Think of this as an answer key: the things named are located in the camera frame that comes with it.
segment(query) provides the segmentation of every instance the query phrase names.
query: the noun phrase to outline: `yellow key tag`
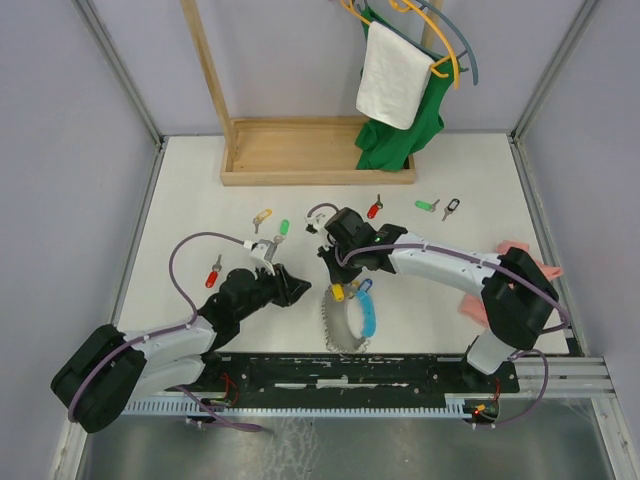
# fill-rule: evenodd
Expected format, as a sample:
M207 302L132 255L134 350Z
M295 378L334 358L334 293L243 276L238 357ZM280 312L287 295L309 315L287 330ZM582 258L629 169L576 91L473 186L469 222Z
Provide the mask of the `yellow key tag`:
M256 215L256 218L260 221L263 221L265 218L270 217L272 213L273 211L270 208L267 208L266 210L263 210L258 215Z
M336 302L344 302L344 289L339 283L331 285L331 295Z

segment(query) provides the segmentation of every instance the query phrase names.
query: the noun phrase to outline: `white towel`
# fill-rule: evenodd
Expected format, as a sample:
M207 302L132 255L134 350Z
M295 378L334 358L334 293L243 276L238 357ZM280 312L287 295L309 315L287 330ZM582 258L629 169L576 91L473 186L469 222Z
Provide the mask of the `white towel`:
M356 108L408 130L418 112L433 60L378 22L371 22Z

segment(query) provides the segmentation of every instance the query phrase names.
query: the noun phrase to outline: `keychain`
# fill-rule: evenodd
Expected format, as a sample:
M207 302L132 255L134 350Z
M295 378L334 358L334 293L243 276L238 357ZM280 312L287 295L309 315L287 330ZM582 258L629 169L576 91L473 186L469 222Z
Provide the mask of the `keychain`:
M371 208L367 212L367 218L375 218L375 216L378 214L378 210L382 210L383 206L384 205L382 205L382 202L380 201L380 194L378 194L378 200L376 201L376 203L371 205Z
M213 286L216 284L216 280L218 279L218 272L222 270L222 264L220 263L220 260L222 260L222 255L218 255L218 260L216 260L216 263L214 263L213 267L211 267L211 273L207 277L207 281L204 283L205 287L213 288Z

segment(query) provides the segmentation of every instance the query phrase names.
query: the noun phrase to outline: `cable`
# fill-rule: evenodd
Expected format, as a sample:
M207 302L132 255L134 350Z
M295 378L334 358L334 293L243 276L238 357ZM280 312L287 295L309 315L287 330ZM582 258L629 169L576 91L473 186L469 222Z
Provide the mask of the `cable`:
M313 207L311 210L309 210L309 213L307 213L307 218L309 218L311 215L313 215L313 212L315 212L316 210L318 210L319 208L322 207L330 207L333 208L336 213L338 213L340 211L340 209L338 207L336 207L333 203L319 203L318 205L316 205L315 207Z
M183 240L181 240L174 247L173 251L171 252L171 255L169 256L169 278L171 279L171 283L176 288L176 290L178 291L180 296L182 298L184 298L186 300L186 302L189 304L189 306L191 307L191 318L184 325L175 325L173 327L163 328L163 329L160 329L160 330L156 330L155 332L150 332L150 333L147 333L145 335L140 335L139 337L133 338L132 340L129 340L128 342L123 343L122 345L117 347L115 350L112 350L107 356L105 356L93 368L93 370L91 370L89 375L87 375L87 377L80 384L80 387L78 388L78 390L76 390L75 395L71 399L71 403L69 404L69 411L68 411L68 414L67 414L67 418L69 419L70 422L72 422L72 423L76 422L74 413L75 413L76 407L78 406L78 402L80 401L80 398L82 398L82 395L84 394L84 391L87 389L87 387L89 386L91 381L98 375L100 370L102 370L105 367L105 365L108 365L109 363L111 363L111 361L114 358L116 358L120 353L122 353L124 350L126 350L129 347L131 347L132 345L136 345L138 343L150 340L150 339L158 337L160 335L167 335L169 333L178 332L178 331L183 330L185 328L189 328L196 321L196 319L198 318L198 309L196 307L196 304L191 299L191 297L189 297L189 295L187 295L187 293L178 284L178 281L176 280L175 273L173 271L173 262L175 260L176 254L178 253L178 250L180 250L180 248L182 248L182 246L185 243L187 243L190 240L193 240L194 238L197 238L197 237L218 237L218 238L222 238L224 240L229 240L230 242L237 243L239 245L244 245L244 242L242 240L238 240L237 238L231 237L229 235L225 235L223 233L198 232L198 233L194 233L194 234L189 235L188 237L184 238Z
M241 432L250 432L250 433L262 431L262 427L260 425L256 425L254 423L234 423L234 422L230 422L224 417L221 417L216 412L214 412L212 408L210 408L208 405L205 405L202 400L200 400L193 393L187 390L184 387L184 385L177 385L176 389L180 390L187 397L189 397L191 400L196 402L200 406L200 408L202 408L205 412L207 412L209 415L211 415L213 418L216 419L215 423L207 423L203 425L211 425L214 427L228 427L228 428L233 428L235 430L240 430Z
M351 252L349 252L342 260L340 260L340 258L338 256L338 251L336 249L336 260L338 261L338 265L340 265L341 267L344 267L345 265L347 265L349 260L354 255L358 255L360 253L366 253L366 252L376 252L376 251L380 251L380 250L395 250L395 249L398 249L398 248L414 248L414 249L423 250L423 251L429 250L429 251L432 251L432 252L441 253L443 255L448 255L450 257L460 258L460 259L466 260L466 261L468 261L469 263L472 263L472 264L477 264L477 265L481 265L481 266L484 266L484 267L491 268L492 270L495 270L496 272L502 273L503 275L506 275L507 277L509 277L511 280L513 280L513 281L519 283L520 285L526 287L527 289L529 289L530 291L532 291L533 293L538 295L540 298L542 298L545 302L547 302L553 308L555 308L558 311L558 313L560 314L560 319L562 320L559 325L556 325L555 327L545 328L544 330L542 330L542 332L540 332L541 335L544 335L544 334L547 334L547 333L552 333L552 332L557 332L559 330L564 330L565 328L567 328L571 324L571 315L569 314L569 312L562 305L560 305L556 300L551 298L551 296L548 295L546 292L543 292L538 287L536 287L533 283L531 283L528 280L522 278L520 275L517 275L517 274L513 273L510 270L507 270L506 268L504 268L501 265L497 265L497 264L492 263L492 262L481 260L479 258L476 258L476 257L472 256L472 255L468 255L468 254L462 253L462 252L457 252L455 250L450 250L450 249L445 248L445 247L439 247L439 246L436 246L436 245L424 245L422 243L401 243L401 244L394 244L394 245L374 245L374 246L371 246L371 247L356 248L355 250L352 250Z
M507 420L502 420L501 422L495 422L492 425L483 425L481 423L474 423L473 424L473 428L476 428L476 427L495 428L495 427L498 427L498 426L508 425L510 423L515 422L516 420L521 420L522 418L524 418L527 415L531 414L531 412L533 412L536 408L538 408L538 406L540 405L540 402L542 402L542 397L544 397L544 394L547 391L547 386L549 385L549 361L547 360L546 355L544 353L542 353L540 350L538 350L537 348L533 348L531 350L527 350L525 352L519 352L519 353L513 355L510 358L510 360L511 361L517 360L518 358L524 357L525 355L528 355L530 353L538 354L540 356L540 358L542 359L542 363L544 364L544 379L542 380L542 387L540 388L540 393L538 393L538 396L533 401L531 406L529 406L529 408L527 408L524 412L519 413L515 417L508 418Z

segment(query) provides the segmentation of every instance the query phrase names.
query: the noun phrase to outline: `gray floor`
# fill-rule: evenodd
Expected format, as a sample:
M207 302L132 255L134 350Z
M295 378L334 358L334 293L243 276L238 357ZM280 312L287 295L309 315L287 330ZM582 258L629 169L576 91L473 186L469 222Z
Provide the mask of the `gray floor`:
M525 408L503 401L504 418ZM199 431L123 416L90 437L82 480L613 479L588 401L548 401L522 422L252 418L273 433Z

